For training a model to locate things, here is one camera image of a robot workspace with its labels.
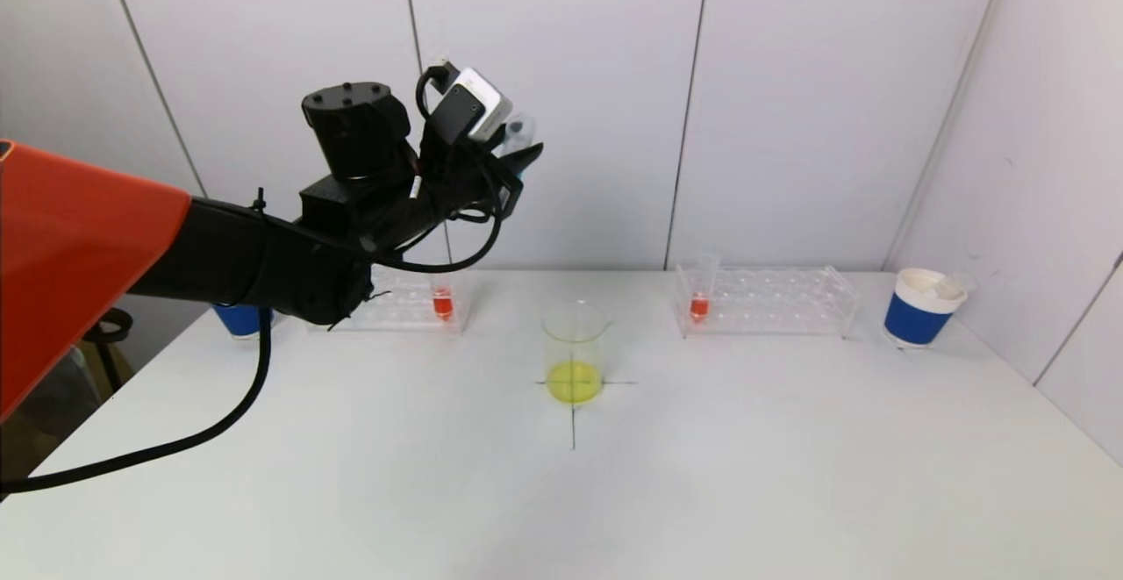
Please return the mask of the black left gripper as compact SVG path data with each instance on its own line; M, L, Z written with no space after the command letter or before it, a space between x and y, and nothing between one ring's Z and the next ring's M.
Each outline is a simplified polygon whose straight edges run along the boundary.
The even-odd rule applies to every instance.
M464 209L485 215L500 212L505 219L511 215L505 197L515 189L527 167L541 156L544 144L536 143L501 156L494 149L502 145L506 125L485 143L462 139L456 144L442 141L433 124L424 124L418 167L421 184L418 187L418 223L436 226L458 218Z

